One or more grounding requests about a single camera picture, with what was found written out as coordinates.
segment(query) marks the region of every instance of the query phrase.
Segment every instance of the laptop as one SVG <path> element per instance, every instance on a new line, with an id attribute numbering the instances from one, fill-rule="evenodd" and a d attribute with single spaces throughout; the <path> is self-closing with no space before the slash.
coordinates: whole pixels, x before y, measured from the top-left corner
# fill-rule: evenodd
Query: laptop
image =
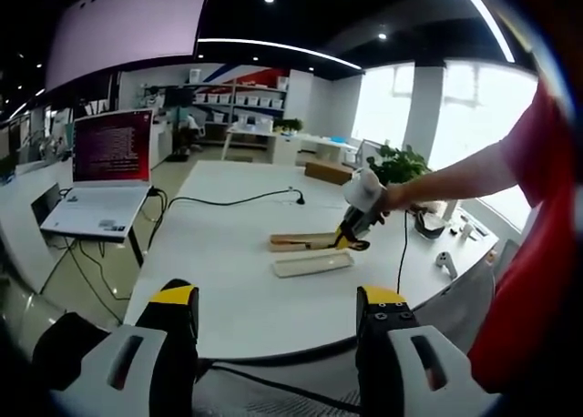
<path id="1" fill-rule="evenodd" d="M 41 230 L 123 242 L 150 189 L 151 110 L 120 111 L 77 120 L 73 187 Z"/>

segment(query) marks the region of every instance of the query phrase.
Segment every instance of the potted plant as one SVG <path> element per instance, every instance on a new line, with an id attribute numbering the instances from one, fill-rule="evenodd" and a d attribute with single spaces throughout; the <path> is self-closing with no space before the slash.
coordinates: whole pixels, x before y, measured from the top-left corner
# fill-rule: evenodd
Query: potted plant
<path id="1" fill-rule="evenodd" d="M 273 129 L 281 132 L 297 133 L 303 129 L 303 123 L 300 119 L 283 119 L 277 118 L 273 120 Z"/>
<path id="2" fill-rule="evenodd" d="M 381 160 L 369 157 L 366 162 L 382 185 L 405 183 L 429 171 L 425 159 L 415 153 L 411 146 L 406 146 L 405 150 L 382 146 L 378 153 Z"/>

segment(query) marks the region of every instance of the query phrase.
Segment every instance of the red sleeve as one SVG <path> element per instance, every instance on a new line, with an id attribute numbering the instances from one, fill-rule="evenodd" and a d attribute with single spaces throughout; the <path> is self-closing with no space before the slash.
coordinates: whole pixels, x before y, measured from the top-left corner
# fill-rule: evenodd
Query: red sleeve
<path id="1" fill-rule="evenodd" d="M 539 83 L 531 105 L 500 141 L 503 157 L 531 207 L 547 196 L 552 177 L 548 160 L 561 151 L 561 128 L 555 103 Z"/>

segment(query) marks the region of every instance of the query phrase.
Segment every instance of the window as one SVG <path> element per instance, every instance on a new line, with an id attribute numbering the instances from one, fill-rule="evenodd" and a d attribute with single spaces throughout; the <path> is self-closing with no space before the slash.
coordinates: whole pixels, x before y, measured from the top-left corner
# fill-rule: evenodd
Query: window
<path id="1" fill-rule="evenodd" d="M 369 69 L 363 76 L 353 138 L 370 139 L 401 148 L 407 128 L 414 64 Z"/>
<path id="2" fill-rule="evenodd" d="M 507 135 L 529 106 L 537 78 L 505 66 L 448 62 L 428 165 L 447 167 Z M 530 207 L 519 187 L 482 200 L 519 229 Z"/>

